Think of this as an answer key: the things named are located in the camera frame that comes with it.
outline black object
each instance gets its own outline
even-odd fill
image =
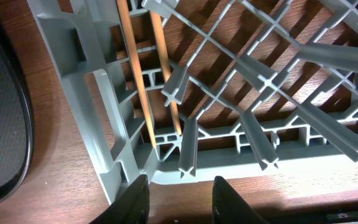
[[[25,79],[0,25],[0,202],[23,182],[34,148],[34,120]]]
[[[91,224],[147,223],[149,219],[149,184],[140,175],[125,192]],[[247,204],[223,177],[215,177],[212,189],[212,222],[214,224],[312,224],[358,222],[358,207],[325,210],[296,215],[270,217],[268,222]]]
[[[149,197],[147,175],[140,175],[106,211],[91,223],[147,223],[150,210]]]
[[[212,189],[212,214],[215,224],[269,224],[220,176]]]

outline dish rack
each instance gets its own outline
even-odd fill
[[[179,115],[184,122],[183,134],[178,134],[174,127],[154,129],[156,146],[153,147],[140,137],[145,118],[135,116],[131,102],[138,90],[127,88],[122,72],[121,63],[129,58],[118,60],[112,41],[110,28],[122,28],[116,1],[71,0],[74,13],[67,13],[60,10],[57,0],[28,0],[109,203],[140,174],[147,174],[149,182],[157,184],[185,184],[213,180],[217,175],[233,179],[294,169],[307,174],[308,170],[317,166],[319,169],[358,166],[358,134],[343,125],[345,122],[358,121],[358,47],[317,43],[327,30],[342,21],[358,34],[358,0],[319,0],[332,11],[332,15],[306,44],[300,44],[279,23],[291,7],[292,0],[280,1],[271,16],[258,10],[249,1],[240,0],[238,2],[244,9],[264,23],[256,38],[240,55],[230,52],[211,37],[234,1],[228,1],[208,33],[175,10],[179,0],[128,1],[132,17],[153,11],[163,17],[164,25],[170,17],[175,16],[204,37],[184,67],[170,61],[173,72],[166,83],[159,83],[156,79],[161,68],[142,71],[143,78],[150,81],[146,92],[161,89],[167,97],[165,106],[172,101],[181,104],[189,82],[199,86],[209,96],[194,116]],[[281,72],[250,56],[271,32],[276,32],[298,50]],[[187,71],[206,42],[211,42],[235,61],[215,89]],[[151,46],[137,51],[155,49],[156,46]],[[300,60],[318,64],[329,74],[302,103],[280,89]],[[85,82],[85,75],[89,73],[93,73],[96,79],[114,132],[115,144],[112,148],[109,148],[104,137]],[[222,95],[235,73],[239,73],[260,93],[245,111]],[[354,81],[351,82],[348,78],[353,73]],[[321,93],[329,93],[340,85],[352,94],[351,106],[345,112],[325,113],[311,103]],[[253,111],[276,93],[293,103],[296,110],[286,119],[258,122]],[[216,102],[238,113],[239,119],[234,125],[211,129],[198,125],[198,118]],[[150,117],[154,126],[152,111]],[[280,142],[277,132],[292,128],[299,129],[298,140]],[[270,140],[265,133],[271,134]],[[227,136],[234,136],[235,148],[197,150],[198,140]],[[165,154],[160,152],[163,144],[171,145]],[[179,148],[180,154],[172,154],[175,148]]]

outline wooden stick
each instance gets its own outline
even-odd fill
[[[131,17],[126,0],[117,0],[119,16],[121,18],[122,29],[127,43],[128,56],[131,61],[132,70],[135,76],[137,91],[139,93],[140,103],[142,104],[143,114],[146,121],[147,129],[149,130],[150,141],[153,147],[156,147],[154,128],[152,118],[150,115],[149,103],[147,102],[146,90],[144,87],[142,69],[140,68],[139,56],[137,54],[134,31],[132,30]]]
[[[150,11],[150,17],[152,19],[153,30],[155,35],[155,41],[157,43],[158,56],[160,57],[162,75],[164,81],[167,82],[171,76],[171,69],[169,66],[169,59],[167,53],[167,45],[165,44],[164,32],[162,29],[161,17],[155,12]],[[179,135],[181,135],[178,106],[174,101],[170,103],[171,113],[173,118],[173,125]]]

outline black mat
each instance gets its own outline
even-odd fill
[[[0,26],[0,201],[16,191],[27,172],[32,125],[24,77]]]

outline gray plastic frame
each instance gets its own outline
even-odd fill
[[[239,1],[265,25],[246,51],[238,57],[211,38],[213,30],[234,0],[225,7],[208,34],[176,12],[176,0],[145,0],[142,3],[143,9],[138,9],[139,2],[131,0],[134,9],[131,16],[146,13],[149,9],[164,17],[164,24],[170,16],[176,16],[204,36],[204,41],[184,68],[171,62],[174,70],[166,84],[156,83],[155,74],[161,71],[160,68],[143,71],[151,83],[146,90],[162,89],[162,93],[167,96],[166,106],[171,100],[179,104],[183,101],[189,81],[209,96],[194,118],[181,116],[185,122],[181,136],[173,127],[156,129],[157,147],[154,149],[140,138],[140,129],[145,121],[144,118],[135,117],[130,101],[137,90],[127,89],[121,68],[121,63],[128,58],[117,60],[109,32],[111,26],[121,25],[115,1],[71,0],[74,13],[70,14],[62,12],[56,0],[28,0],[109,203],[139,174],[147,174],[149,181],[158,184],[180,184],[213,180],[216,175],[231,179],[292,171],[294,168],[308,172],[315,169],[316,164],[319,169],[358,166],[358,134],[341,124],[358,121],[358,48],[316,43],[328,29],[341,21],[358,33],[358,0],[320,1],[333,14],[305,45],[290,37],[279,24],[292,0],[284,0],[272,17],[247,1]],[[273,31],[298,49],[298,53],[280,73],[249,56]],[[75,44],[76,38],[79,39],[80,46]],[[217,90],[211,90],[187,72],[206,41],[212,42],[236,62]],[[138,52],[146,50],[155,50],[155,47],[139,49]],[[302,103],[280,89],[290,76],[290,70],[300,60],[317,63],[330,74]],[[260,96],[247,111],[232,105],[221,95],[236,72],[260,92]],[[355,78],[354,83],[351,83],[347,78],[353,72]],[[112,149],[108,148],[85,83],[85,75],[89,73],[95,76],[114,132],[116,140]],[[344,85],[352,93],[351,106],[345,112],[326,114],[311,104],[320,93],[333,91],[339,85]],[[259,123],[253,111],[274,93],[284,96],[297,109],[287,119]],[[238,122],[233,126],[213,129],[197,125],[197,119],[214,102],[239,113]],[[299,140],[280,142],[277,131],[291,128],[300,129]],[[266,132],[271,132],[271,142],[267,139]],[[234,136],[236,147],[197,152],[198,140],[224,136]],[[164,155],[160,155],[162,144],[172,145]],[[171,155],[175,148],[179,148],[180,155]]]

